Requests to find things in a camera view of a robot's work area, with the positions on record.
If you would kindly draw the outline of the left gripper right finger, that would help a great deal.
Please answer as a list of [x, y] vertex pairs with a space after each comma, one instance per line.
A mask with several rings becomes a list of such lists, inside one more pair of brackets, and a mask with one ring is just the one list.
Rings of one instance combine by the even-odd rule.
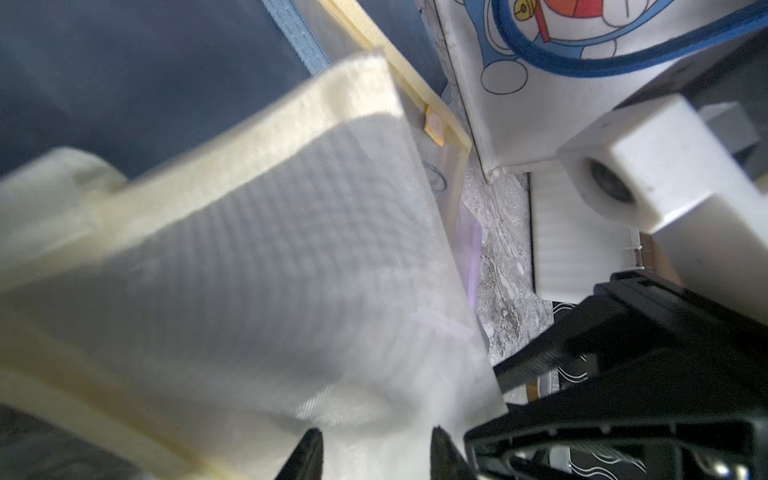
[[476, 476], [455, 447], [450, 435], [434, 427], [430, 445], [431, 480], [475, 480]]

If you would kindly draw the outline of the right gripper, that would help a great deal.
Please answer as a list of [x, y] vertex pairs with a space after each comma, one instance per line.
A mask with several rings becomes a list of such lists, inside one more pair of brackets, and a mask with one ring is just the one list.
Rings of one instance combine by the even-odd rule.
[[494, 374], [507, 393], [581, 354], [598, 358], [596, 377], [465, 434], [474, 467], [555, 478], [520, 452], [632, 461], [659, 447], [688, 452], [704, 477], [766, 478], [766, 327], [652, 275], [614, 274]]

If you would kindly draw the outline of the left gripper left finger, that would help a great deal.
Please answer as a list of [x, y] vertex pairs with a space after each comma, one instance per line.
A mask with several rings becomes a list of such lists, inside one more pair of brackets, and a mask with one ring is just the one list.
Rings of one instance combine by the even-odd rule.
[[275, 480], [321, 480], [324, 442], [320, 429], [308, 429], [288, 457]]

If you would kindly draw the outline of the white canvas tote bag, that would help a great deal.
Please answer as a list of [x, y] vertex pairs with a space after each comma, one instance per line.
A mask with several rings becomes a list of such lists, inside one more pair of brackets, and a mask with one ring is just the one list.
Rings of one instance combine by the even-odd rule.
[[547, 167], [570, 138], [698, 53], [767, 26], [763, 1], [440, 1], [487, 181]]

